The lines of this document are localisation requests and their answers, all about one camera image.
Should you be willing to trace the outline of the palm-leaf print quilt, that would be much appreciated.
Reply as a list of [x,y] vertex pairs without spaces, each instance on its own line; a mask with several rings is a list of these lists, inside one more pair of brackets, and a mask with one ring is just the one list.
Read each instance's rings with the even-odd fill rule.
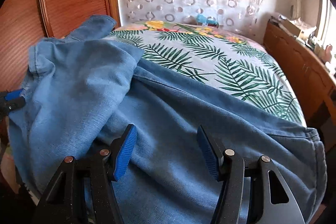
[[143,59],[230,94],[279,118],[306,121],[276,61],[247,39],[209,30],[114,30],[108,39],[144,51]]

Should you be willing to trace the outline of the long wooden cabinet desk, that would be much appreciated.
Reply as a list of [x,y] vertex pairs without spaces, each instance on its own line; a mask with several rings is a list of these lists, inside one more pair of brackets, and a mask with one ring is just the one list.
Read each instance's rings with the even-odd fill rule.
[[306,124],[319,128],[328,119],[335,124],[335,78],[318,57],[271,21],[263,45],[289,81]]

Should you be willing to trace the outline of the blue denim jeans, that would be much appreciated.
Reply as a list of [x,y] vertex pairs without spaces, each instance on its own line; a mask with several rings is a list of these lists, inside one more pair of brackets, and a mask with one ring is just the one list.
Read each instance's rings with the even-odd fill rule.
[[26,104],[9,115],[9,139],[34,194],[66,156],[83,158],[133,124],[137,143],[116,184],[124,221],[209,223],[221,187],[197,143],[203,126],[241,156],[269,156],[309,222],[327,183],[318,132],[144,60],[139,48],[107,38],[113,25],[94,15],[29,49]]

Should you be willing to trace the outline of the floral pink blanket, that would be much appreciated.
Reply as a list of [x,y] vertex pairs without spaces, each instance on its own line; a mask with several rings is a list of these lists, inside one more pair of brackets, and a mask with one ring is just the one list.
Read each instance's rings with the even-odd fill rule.
[[210,26],[196,26],[191,24],[165,22],[161,20],[145,20],[139,21],[125,26],[115,28],[114,32],[130,32],[131,34],[139,35],[145,31],[158,32],[178,32],[187,34],[203,35],[208,38],[218,38],[229,41],[230,43],[245,44],[262,52],[266,52],[265,48],[258,42],[246,38],[245,36],[224,30],[222,28]]

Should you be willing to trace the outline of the blue item behind bed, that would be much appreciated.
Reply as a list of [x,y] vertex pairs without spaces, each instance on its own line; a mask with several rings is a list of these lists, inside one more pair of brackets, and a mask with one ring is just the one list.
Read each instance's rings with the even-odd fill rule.
[[212,16],[205,17],[203,14],[198,14],[196,17],[196,21],[197,21],[197,25],[200,25],[200,26],[217,27],[219,25],[218,21],[214,17]]

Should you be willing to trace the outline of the pink figurine on desk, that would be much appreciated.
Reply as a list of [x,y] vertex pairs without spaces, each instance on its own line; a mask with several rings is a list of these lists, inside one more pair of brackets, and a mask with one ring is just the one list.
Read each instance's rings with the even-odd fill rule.
[[322,51],[322,57],[321,60],[323,61],[323,63],[331,63],[332,60],[332,50],[333,50],[333,46],[331,44],[328,44],[325,49]]

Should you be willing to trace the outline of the cardboard box on desk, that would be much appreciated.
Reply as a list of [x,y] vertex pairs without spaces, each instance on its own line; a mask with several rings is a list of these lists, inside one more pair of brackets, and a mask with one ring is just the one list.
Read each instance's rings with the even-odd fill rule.
[[301,34],[302,29],[296,26],[288,19],[284,19],[281,21],[281,24],[287,29],[293,36],[299,37]]

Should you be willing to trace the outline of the wooden framed window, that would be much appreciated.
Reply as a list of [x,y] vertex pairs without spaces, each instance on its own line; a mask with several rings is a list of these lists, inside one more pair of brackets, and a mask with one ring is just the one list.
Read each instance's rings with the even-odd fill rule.
[[335,53],[335,7],[331,0],[320,0],[316,37],[323,47],[332,45]]

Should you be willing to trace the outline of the brown wooden wardrobe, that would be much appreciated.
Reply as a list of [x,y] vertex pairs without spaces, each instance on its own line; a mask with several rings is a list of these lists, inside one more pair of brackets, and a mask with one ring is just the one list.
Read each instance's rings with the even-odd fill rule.
[[91,15],[109,15],[119,26],[118,0],[5,0],[1,7],[1,90],[20,86],[30,46],[43,37],[66,36]]

